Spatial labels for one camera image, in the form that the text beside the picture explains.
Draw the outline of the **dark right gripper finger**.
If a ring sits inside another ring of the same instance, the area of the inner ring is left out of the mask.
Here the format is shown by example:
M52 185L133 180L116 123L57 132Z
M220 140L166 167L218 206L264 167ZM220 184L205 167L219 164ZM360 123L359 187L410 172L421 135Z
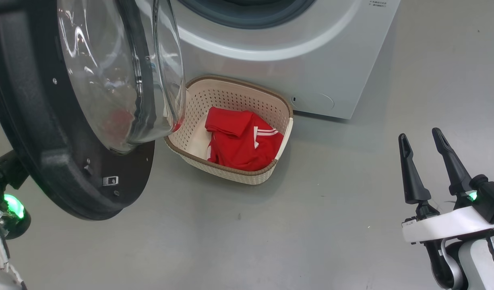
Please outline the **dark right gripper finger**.
M469 185L471 176L454 149L448 143L447 138L438 127L432 129L432 135L437 151L444 160L448 178L451 183L448 187L451 195L455 196L459 193L472 191L472 188Z
M418 174L413 162L413 150L406 134L401 133L398 141L405 202L413 205L430 200L431 194Z

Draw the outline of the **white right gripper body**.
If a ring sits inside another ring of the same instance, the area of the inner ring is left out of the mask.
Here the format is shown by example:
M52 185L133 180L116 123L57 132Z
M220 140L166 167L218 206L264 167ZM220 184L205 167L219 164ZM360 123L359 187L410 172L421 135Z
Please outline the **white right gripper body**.
M402 223L403 238L408 243L428 242L494 229L494 222L488 222L473 206L466 206L448 213L438 214L428 203L419 203L415 217Z

